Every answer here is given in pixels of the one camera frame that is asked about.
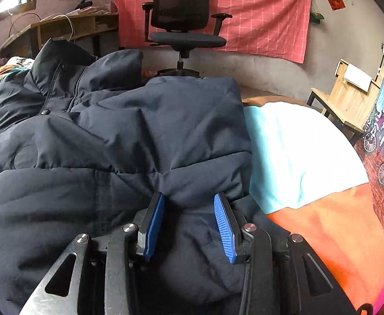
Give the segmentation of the black office chair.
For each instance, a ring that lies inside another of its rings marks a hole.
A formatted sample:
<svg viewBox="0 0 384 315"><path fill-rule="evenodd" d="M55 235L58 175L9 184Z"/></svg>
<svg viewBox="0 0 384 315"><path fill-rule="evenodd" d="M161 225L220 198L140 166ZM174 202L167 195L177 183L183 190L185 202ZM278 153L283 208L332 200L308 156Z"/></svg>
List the black office chair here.
<svg viewBox="0 0 384 315"><path fill-rule="evenodd" d="M210 14L210 0L152 0L142 5L145 14L144 40L151 46L169 46L178 52L176 67L159 70L161 76L199 77L184 68L196 48L222 48L227 40L220 36L226 13Z"/></svg>

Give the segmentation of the pink checked wall cloth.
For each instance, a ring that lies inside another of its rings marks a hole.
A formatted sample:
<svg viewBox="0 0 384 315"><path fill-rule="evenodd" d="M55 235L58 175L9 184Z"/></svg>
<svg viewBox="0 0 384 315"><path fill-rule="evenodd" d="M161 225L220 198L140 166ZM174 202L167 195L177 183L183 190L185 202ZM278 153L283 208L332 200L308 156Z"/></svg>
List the pink checked wall cloth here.
<svg viewBox="0 0 384 315"><path fill-rule="evenodd" d="M152 0L113 0L119 13L121 46L145 46L142 5ZM210 0L210 13L230 14L220 35L225 51L303 63L311 0Z"/></svg>

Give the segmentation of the wooden desk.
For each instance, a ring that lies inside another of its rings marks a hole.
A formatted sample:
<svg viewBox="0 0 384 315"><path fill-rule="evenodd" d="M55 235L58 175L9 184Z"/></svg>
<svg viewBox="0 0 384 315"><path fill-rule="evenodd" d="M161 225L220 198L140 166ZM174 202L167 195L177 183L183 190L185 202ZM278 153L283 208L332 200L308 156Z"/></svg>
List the wooden desk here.
<svg viewBox="0 0 384 315"><path fill-rule="evenodd" d="M20 56L36 58L50 39L79 41L92 40L93 54L101 55L101 35L119 29L117 13L93 13L75 16L58 15L26 26L10 36L0 46L0 58Z"/></svg>

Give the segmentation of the dark navy puffer jacket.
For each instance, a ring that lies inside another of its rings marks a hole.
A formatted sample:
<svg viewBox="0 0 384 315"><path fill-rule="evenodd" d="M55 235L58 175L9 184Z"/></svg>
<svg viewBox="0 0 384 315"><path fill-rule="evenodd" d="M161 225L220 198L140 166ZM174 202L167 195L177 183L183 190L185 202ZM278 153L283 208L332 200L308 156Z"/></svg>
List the dark navy puffer jacket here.
<svg viewBox="0 0 384 315"><path fill-rule="evenodd" d="M225 257L214 196L245 198L252 149L231 77L141 81L143 54L48 41L0 78L0 312L18 314L79 234L108 235L168 202L146 314L237 314L244 268Z"/></svg>

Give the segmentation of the colourful striped bed sheet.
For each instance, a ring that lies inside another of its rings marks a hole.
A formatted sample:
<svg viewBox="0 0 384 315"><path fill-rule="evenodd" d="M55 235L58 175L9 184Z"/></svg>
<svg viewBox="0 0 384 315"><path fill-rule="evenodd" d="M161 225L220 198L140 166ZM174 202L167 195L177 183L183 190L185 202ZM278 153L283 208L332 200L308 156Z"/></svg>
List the colourful striped bed sheet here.
<svg viewBox="0 0 384 315"><path fill-rule="evenodd" d="M243 102L253 151L250 194L312 246L354 306L384 305L384 228L367 172L338 128L287 97Z"/></svg>

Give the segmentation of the light wooden chair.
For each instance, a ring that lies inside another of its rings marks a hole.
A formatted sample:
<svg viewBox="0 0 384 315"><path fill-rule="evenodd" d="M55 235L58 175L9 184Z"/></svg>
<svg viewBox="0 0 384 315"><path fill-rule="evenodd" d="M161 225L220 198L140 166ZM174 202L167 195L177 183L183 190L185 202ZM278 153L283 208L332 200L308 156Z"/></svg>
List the light wooden chair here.
<svg viewBox="0 0 384 315"><path fill-rule="evenodd" d="M326 94L312 87L307 100L307 105L317 100L323 107L323 115L332 118L334 124L347 136L351 145L363 136L363 127L376 103L381 84L384 80L384 66L378 69L378 75L369 82L367 92L344 79L344 73L349 68L349 63L341 59L335 70L336 81L332 92Z"/></svg>

